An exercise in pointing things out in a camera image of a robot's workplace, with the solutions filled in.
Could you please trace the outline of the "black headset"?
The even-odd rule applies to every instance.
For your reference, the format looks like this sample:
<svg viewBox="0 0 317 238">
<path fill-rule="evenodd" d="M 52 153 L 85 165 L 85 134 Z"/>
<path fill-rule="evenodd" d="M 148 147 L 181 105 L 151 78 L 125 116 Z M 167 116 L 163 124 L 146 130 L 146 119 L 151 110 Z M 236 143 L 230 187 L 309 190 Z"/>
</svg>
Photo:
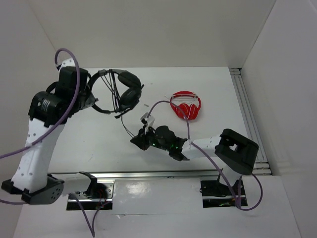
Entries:
<svg viewBox="0 0 317 238">
<path fill-rule="evenodd" d="M 103 110 L 97 105 L 93 105 L 92 108 L 102 114 L 109 115 L 112 113 L 117 113 L 118 115 L 116 115 L 115 118 L 118 119 L 137 106 L 142 95 L 144 84 L 141 83 L 140 79 L 136 75 L 126 70 L 103 69 L 99 70 L 90 77 L 88 85 L 92 89 L 95 82 L 99 78 L 106 77 L 107 75 L 110 76 L 110 81 L 105 79 L 104 82 L 112 94 L 113 110 Z M 119 82 L 128 87 L 128 89 L 122 95 L 120 95 L 118 92 L 116 80 L 119 80 Z"/>
</svg>

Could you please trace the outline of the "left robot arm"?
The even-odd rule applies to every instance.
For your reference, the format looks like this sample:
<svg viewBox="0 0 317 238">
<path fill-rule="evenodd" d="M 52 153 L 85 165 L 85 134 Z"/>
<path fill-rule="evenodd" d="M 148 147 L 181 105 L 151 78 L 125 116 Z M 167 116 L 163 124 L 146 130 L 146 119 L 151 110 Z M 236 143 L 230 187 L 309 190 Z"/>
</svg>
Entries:
<svg viewBox="0 0 317 238">
<path fill-rule="evenodd" d="M 9 194 L 21 195 L 20 205 L 48 205 L 61 196 L 64 181 L 49 174 L 48 168 L 68 118 L 96 102 L 88 85 L 89 78 L 85 69 L 63 67 L 58 81 L 33 97 L 20 164 L 14 176 L 1 185 Z"/>
</svg>

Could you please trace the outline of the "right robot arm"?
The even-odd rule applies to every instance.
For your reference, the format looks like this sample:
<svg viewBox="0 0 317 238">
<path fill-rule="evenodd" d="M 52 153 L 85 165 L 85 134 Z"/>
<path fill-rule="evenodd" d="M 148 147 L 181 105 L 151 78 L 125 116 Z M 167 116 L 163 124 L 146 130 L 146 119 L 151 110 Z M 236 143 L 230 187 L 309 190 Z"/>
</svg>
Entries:
<svg viewBox="0 0 317 238">
<path fill-rule="evenodd" d="M 253 173 L 259 146 L 254 141 L 231 130 L 224 129 L 220 135 L 190 140 L 175 135 L 168 126 L 156 129 L 143 126 L 130 142 L 146 151 L 149 147 L 164 150 L 176 161 L 218 157 L 224 163 L 224 178 L 216 182 L 216 189 L 221 194 L 228 194 L 240 176 Z"/>
</svg>

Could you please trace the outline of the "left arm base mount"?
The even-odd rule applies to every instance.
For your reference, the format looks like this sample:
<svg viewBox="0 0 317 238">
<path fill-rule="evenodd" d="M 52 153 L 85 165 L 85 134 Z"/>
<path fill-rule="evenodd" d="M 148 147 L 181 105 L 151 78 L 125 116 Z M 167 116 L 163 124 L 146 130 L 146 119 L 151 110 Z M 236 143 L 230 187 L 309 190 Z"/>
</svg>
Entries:
<svg viewBox="0 0 317 238">
<path fill-rule="evenodd" d="M 68 196 L 67 211 L 79 211 L 82 208 L 85 211 L 93 211 L 97 209 L 112 210 L 113 208 L 113 189 L 114 182 L 106 182 L 99 184 L 92 194 L 88 194 L 85 191 L 76 191 L 74 196 Z"/>
</svg>

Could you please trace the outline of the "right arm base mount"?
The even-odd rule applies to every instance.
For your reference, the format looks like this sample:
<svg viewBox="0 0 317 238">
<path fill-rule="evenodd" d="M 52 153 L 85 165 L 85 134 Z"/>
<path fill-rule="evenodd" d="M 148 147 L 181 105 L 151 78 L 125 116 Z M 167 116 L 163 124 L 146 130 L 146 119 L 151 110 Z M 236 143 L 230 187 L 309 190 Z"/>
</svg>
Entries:
<svg viewBox="0 0 317 238">
<path fill-rule="evenodd" d="M 203 208 L 235 207 L 235 200 L 229 188 L 217 180 L 202 180 L 200 193 Z"/>
</svg>

